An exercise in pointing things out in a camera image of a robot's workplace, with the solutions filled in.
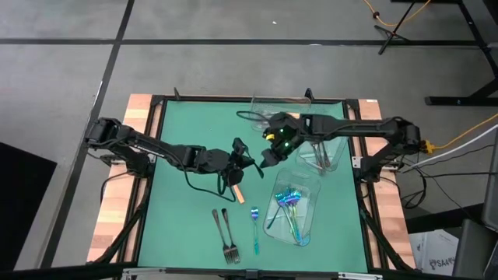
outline clear plastic container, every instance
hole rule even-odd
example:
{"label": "clear plastic container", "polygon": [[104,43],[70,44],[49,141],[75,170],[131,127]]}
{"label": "clear plastic container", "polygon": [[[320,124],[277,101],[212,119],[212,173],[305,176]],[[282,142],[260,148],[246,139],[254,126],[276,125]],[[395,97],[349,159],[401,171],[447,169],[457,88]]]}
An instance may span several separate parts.
{"label": "clear plastic container", "polygon": [[263,223],[265,233],[297,246],[308,245],[320,187],[315,175],[280,170]]}
{"label": "clear plastic container", "polygon": [[297,151],[296,162],[307,170],[324,176],[337,169],[347,137],[317,143],[304,142]]}
{"label": "clear plastic container", "polygon": [[[306,97],[268,98],[253,96],[251,112],[270,118],[280,112],[305,114],[309,112],[310,106],[311,101]],[[264,131],[267,127],[267,121],[252,121],[252,128],[256,131]]]}

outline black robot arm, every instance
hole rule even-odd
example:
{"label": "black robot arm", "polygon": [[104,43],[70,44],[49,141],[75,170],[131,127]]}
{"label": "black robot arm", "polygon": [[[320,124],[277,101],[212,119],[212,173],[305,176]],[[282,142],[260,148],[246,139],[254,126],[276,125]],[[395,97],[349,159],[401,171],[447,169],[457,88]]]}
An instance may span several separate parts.
{"label": "black robot arm", "polygon": [[419,128],[400,118],[379,121],[339,120],[320,114],[301,114],[299,118],[278,113],[268,120],[269,127],[263,138],[269,140],[270,149],[262,152],[260,167],[269,167],[286,160],[303,142],[323,142],[341,136],[382,137],[388,144],[373,156],[364,156],[359,165],[360,177],[367,181],[379,181],[382,166],[402,155],[423,151]]}
{"label": "black robot arm", "polygon": [[182,171],[217,173],[228,186],[241,182],[244,175],[242,169],[256,166],[251,157],[244,156],[247,146],[239,138],[233,140],[230,154],[198,145],[171,145],[137,132],[113,118],[97,120],[86,135],[85,143],[90,149],[111,151],[126,163],[127,171],[137,177],[148,177],[152,172],[148,154],[165,159]]}

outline green table surface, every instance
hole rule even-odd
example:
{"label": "green table surface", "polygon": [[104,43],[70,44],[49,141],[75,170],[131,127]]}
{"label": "green table surface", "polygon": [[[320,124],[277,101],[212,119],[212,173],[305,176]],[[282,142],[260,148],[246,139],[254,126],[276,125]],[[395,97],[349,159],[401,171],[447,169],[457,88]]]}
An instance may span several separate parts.
{"label": "green table surface", "polygon": [[[269,147],[250,121],[235,115],[250,110],[249,103],[168,101],[161,140],[170,144],[203,145],[207,149],[232,150],[234,138],[249,146],[259,163],[261,151]],[[310,113],[343,117],[342,105],[313,104]],[[231,203],[212,194],[191,189],[184,173],[159,159],[147,210],[139,266],[202,269],[258,269],[266,271],[346,271],[366,272],[365,250],[359,224],[349,147],[342,152],[336,171],[321,177],[311,227],[305,247],[283,243],[263,230],[263,221],[275,183],[282,168],[305,171],[295,155],[278,166],[264,169],[261,179],[255,168],[244,170],[240,189],[246,202]],[[196,187],[216,191],[216,175],[189,173]],[[260,254],[254,255],[251,206],[258,206]],[[220,222],[228,239],[221,209],[227,208],[234,243],[241,262],[226,264],[222,241],[211,211],[219,210]]]}

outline gray concrete floor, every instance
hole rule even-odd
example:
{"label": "gray concrete floor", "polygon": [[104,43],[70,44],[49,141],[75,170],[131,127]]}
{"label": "gray concrete floor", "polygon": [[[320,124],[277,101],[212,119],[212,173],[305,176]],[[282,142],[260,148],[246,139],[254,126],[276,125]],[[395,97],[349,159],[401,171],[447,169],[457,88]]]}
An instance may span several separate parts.
{"label": "gray concrete floor", "polygon": [[[0,37],[114,38],[126,0],[0,0]],[[406,4],[372,0],[395,22]],[[496,25],[481,1],[465,1],[487,41]],[[125,38],[381,39],[363,0],[141,0]],[[400,29],[413,40],[471,40],[457,6],[430,5]],[[378,99],[385,117],[403,116],[442,144],[496,113],[496,108],[427,107],[428,95],[466,96],[492,77],[480,50],[463,47],[123,46],[100,112],[122,119],[131,93],[316,96]],[[0,45],[0,141],[58,163],[17,268],[34,268],[92,108],[110,46]],[[490,143],[486,137],[472,147]],[[490,149],[431,166],[428,173],[488,170]],[[54,265],[83,264],[108,168],[88,158]],[[403,194],[418,176],[398,176]],[[441,178],[461,205],[483,200],[485,177]],[[455,208],[429,182],[421,208]],[[407,211],[407,217],[417,215]]]}

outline white cable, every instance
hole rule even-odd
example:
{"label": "white cable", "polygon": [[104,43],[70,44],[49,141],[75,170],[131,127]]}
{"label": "white cable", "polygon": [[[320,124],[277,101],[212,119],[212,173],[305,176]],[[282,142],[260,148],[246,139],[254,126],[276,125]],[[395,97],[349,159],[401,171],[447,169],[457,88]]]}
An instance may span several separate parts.
{"label": "white cable", "polygon": [[476,142],[476,141],[477,141],[477,140],[479,140],[482,136],[487,135],[488,133],[490,133],[491,131],[495,130],[496,128],[498,128],[498,124],[496,124],[495,126],[491,127],[491,128],[490,128],[490,129],[488,129],[487,131],[484,131],[481,135],[477,136],[476,138],[473,138],[471,141],[469,141],[469,142],[467,142],[467,143],[465,143],[465,144],[463,144],[463,145],[460,145],[460,146],[458,146],[457,148],[452,149],[451,151],[448,151],[448,152],[442,153],[442,154],[440,154],[440,155],[438,155],[438,156],[431,157],[430,159],[423,160],[423,161],[421,161],[421,162],[419,162],[419,163],[417,163],[417,164],[414,164],[414,165],[410,166],[410,168],[408,168],[405,172],[408,172],[408,171],[410,171],[410,170],[414,169],[414,168],[415,168],[415,167],[417,167],[417,166],[421,166],[421,165],[423,165],[424,163],[428,163],[428,162],[431,162],[431,161],[433,161],[433,160],[435,160],[435,159],[439,159],[440,157],[447,156],[447,155],[451,154],[452,152],[457,152],[459,149],[462,149],[462,148],[464,148],[465,146],[470,145],[470,144],[472,144],[473,142]]}

